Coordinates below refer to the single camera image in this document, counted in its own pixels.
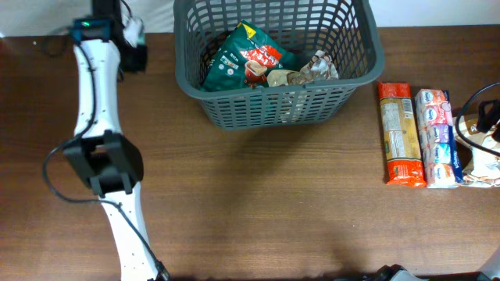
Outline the light teal wipes packet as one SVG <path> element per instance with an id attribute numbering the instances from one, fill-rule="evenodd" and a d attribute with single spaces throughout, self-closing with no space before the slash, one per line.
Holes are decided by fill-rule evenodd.
<path id="1" fill-rule="evenodd" d="M 133 48 L 139 45 L 145 45 L 144 22 L 138 17 L 129 20 L 123 30 L 125 41 Z"/>

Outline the beige brown snack bag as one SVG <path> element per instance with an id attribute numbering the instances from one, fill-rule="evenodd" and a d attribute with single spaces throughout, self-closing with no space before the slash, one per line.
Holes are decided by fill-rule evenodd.
<path id="1" fill-rule="evenodd" d="M 275 69 L 267 76 L 270 87 L 297 86 L 310 84 L 317 81 L 338 80 L 339 74 L 330 53 L 321 50 L 299 71 Z M 289 107 L 280 110 L 282 123 L 293 123 L 298 121 L 301 111 L 305 108 L 306 94 L 300 94 L 296 98 L 286 97 L 285 101 Z"/>
<path id="2" fill-rule="evenodd" d="M 459 121 L 460 133 L 475 144 L 481 145 L 492 151 L 499 152 L 499 143 L 492 138 L 497 129 L 493 126 L 487 133 L 477 130 L 477 114 L 463 116 Z M 477 149 L 466 143 L 453 128 L 455 141 L 469 150 L 471 158 L 462 164 L 464 187 L 492 188 L 499 187 L 499 157 Z"/>

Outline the orange biscuit package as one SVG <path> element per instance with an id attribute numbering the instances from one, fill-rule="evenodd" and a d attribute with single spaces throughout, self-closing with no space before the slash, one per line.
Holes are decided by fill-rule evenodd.
<path id="1" fill-rule="evenodd" d="M 425 187 L 427 182 L 409 85 L 379 83 L 378 94 L 387 160 L 387 183 Z"/>

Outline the green Nescafe coffee bag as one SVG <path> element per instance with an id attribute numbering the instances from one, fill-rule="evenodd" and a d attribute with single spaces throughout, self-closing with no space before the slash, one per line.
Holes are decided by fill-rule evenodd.
<path id="1" fill-rule="evenodd" d="M 207 69 L 202 91 L 216 92 L 268 87 L 274 70 L 293 70 L 298 57 L 270 35 L 242 20 L 219 48 Z"/>

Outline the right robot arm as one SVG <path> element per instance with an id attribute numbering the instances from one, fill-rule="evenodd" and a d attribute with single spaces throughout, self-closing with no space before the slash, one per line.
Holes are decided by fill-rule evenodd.
<path id="1" fill-rule="evenodd" d="M 482 101 L 479 105 L 477 129 L 486 133 L 494 125 L 497 129 L 492 138 L 499 142 L 499 100 Z M 400 265 L 383 266 L 371 278 L 373 281 L 489 281 L 499 280 L 499 249 L 476 272 L 464 272 L 439 276 L 414 276 Z"/>

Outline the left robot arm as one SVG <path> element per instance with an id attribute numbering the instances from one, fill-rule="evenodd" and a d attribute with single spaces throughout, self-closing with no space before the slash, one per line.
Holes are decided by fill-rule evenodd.
<path id="1" fill-rule="evenodd" d="M 93 1 L 91 15 L 70 28 L 79 74 L 74 136 L 62 152 L 103 207 L 112 229 L 122 280 L 168 280 L 151 249 L 141 210 L 141 153 L 125 136 L 117 84 L 125 72 L 145 71 L 144 24 L 120 0 Z"/>

